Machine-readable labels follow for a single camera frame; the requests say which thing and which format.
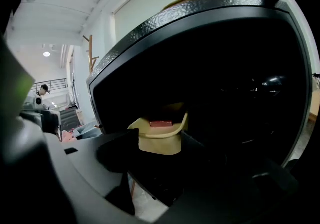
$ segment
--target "metal railing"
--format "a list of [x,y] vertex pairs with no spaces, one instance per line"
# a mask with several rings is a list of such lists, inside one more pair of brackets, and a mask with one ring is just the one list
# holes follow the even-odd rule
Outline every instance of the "metal railing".
[[34,92],[39,91],[40,88],[41,88],[41,85],[43,85],[43,84],[47,84],[47,86],[49,88],[49,91],[58,90],[58,89],[64,89],[64,88],[67,87],[66,83],[67,83],[67,79],[66,78],[50,80],[50,81],[44,81],[44,82],[37,82],[32,86],[31,91],[34,91]]

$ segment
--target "black cap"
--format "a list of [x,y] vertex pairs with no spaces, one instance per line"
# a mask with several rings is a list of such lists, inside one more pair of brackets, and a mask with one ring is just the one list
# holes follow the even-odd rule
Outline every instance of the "black cap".
[[49,88],[48,88],[48,85],[47,85],[47,84],[43,84],[43,85],[41,85],[41,87],[42,87],[42,88],[44,88],[46,91],[48,91],[48,90],[49,90]]

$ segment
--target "wooden coat rack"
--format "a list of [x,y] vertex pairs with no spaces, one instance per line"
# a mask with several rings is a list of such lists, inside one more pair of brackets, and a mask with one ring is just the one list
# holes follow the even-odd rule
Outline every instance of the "wooden coat rack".
[[93,41],[92,34],[90,35],[90,39],[88,39],[85,35],[83,35],[83,37],[89,42],[89,50],[87,50],[87,52],[89,52],[89,71],[91,74],[92,71],[94,70],[96,60],[99,57],[94,57],[94,58],[92,57],[92,41]]

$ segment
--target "beige plastic part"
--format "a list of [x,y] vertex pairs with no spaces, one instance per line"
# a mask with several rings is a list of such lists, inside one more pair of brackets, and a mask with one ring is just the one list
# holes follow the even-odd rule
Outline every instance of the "beige plastic part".
[[151,127],[149,120],[139,118],[128,129],[139,129],[139,149],[142,151],[173,155],[181,152],[182,129],[186,129],[188,113],[184,114],[181,123],[175,123],[172,127]]

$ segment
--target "floor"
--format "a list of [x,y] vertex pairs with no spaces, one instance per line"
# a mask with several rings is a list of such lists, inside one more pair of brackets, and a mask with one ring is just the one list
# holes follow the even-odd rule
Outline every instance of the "floor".
[[[291,160],[299,159],[301,157],[310,140],[313,129],[314,123],[309,121],[297,142],[294,152],[290,158]],[[168,210],[166,205],[162,204],[158,200],[154,200],[138,184],[135,186],[132,200],[136,209],[136,217],[150,223],[157,221]]]

